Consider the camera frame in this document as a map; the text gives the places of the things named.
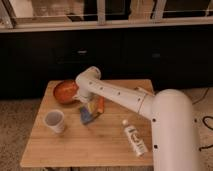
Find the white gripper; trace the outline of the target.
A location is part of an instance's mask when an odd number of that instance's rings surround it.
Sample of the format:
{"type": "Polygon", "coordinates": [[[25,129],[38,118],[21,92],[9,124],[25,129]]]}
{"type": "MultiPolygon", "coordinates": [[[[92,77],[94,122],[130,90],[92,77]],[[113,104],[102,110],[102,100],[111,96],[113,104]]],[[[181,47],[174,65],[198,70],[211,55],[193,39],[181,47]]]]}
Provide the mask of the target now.
{"type": "Polygon", "coordinates": [[[89,112],[94,115],[98,110],[98,101],[92,100],[93,94],[87,90],[79,89],[73,93],[73,99],[79,100],[82,103],[88,103],[88,108],[86,104],[82,104],[79,108],[81,114],[88,114],[89,112]]]}

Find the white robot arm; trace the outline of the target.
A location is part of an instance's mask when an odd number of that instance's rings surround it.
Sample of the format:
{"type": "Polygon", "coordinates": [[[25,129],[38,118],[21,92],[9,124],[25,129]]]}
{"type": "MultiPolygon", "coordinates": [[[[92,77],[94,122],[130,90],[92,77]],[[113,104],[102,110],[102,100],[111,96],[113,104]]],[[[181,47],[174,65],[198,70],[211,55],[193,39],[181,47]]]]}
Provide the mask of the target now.
{"type": "Polygon", "coordinates": [[[81,72],[75,82],[81,102],[97,94],[151,121],[154,171],[204,171],[194,107],[183,92],[166,89],[153,95],[113,85],[101,80],[95,66],[81,72]]]}

